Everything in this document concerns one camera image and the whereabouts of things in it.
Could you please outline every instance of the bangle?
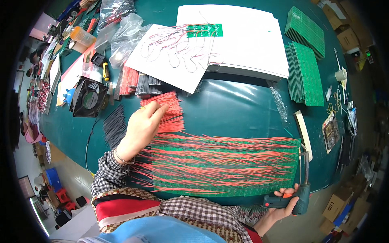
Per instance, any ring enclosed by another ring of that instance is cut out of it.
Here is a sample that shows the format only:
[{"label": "bangle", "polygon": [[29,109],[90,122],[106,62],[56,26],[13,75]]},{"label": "bangle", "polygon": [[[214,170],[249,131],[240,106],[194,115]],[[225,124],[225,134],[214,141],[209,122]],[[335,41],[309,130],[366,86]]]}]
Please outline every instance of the bangle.
[{"label": "bangle", "polygon": [[134,160],[133,160],[132,162],[128,162],[128,161],[125,161],[124,159],[120,158],[119,154],[118,154],[117,151],[116,151],[116,148],[114,149],[114,153],[115,153],[116,157],[117,157],[119,160],[121,160],[123,163],[125,163],[125,164],[134,164],[135,157],[134,157]]}]

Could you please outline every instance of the blue plastic crate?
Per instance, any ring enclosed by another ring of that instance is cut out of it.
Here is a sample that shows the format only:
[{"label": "blue plastic crate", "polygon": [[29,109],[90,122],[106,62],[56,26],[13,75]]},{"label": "blue plastic crate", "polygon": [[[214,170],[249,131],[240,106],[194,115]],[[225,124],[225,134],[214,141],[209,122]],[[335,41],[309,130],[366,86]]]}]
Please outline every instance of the blue plastic crate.
[{"label": "blue plastic crate", "polygon": [[58,192],[61,188],[60,178],[58,177],[57,170],[55,168],[46,170],[47,178],[50,185],[54,188],[54,192]]}]

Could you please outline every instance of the red plastic stool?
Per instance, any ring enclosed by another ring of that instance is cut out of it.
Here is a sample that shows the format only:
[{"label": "red plastic stool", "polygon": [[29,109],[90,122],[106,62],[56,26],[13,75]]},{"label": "red plastic stool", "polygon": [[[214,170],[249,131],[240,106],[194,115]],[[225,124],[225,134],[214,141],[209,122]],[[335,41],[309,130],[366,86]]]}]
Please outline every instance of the red plastic stool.
[{"label": "red plastic stool", "polygon": [[73,203],[72,201],[68,202],[66,205],[65,205],[65,208],[71,212],[72,210],[76,210],[76,204]]},{"label": "red plastic stool", "polygon": [[71,199],[66,195],[66,189],[61,188],[58,192],[56,192],[56,195],[61,203],[69,202]]}]

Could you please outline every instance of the blue cloth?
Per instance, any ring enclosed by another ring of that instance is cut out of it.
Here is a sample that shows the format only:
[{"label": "blue cloth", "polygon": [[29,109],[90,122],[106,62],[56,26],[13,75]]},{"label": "blue cloth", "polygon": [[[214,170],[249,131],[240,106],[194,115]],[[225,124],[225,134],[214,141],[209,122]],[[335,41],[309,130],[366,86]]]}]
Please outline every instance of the blue cloth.
[{"label": "blue cloth", "polygon": [[110,243],[225,243],[213,232],[170,216],[133,219],[120,225],[114,232],[101,233],[95,239]]}]

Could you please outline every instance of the black cooling fan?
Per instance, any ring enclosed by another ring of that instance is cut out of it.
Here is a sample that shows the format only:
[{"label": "black cooling fan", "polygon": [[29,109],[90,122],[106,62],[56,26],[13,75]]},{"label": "black cooling fan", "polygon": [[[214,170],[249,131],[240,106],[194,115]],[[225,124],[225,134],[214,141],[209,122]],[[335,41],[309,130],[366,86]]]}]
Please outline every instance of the black cooling fan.
[{"label": "black cooling fan", "polygon": [[103,105],[108,87],[102,83],[80,77],[69,111],[74,117],[96,117]]}]

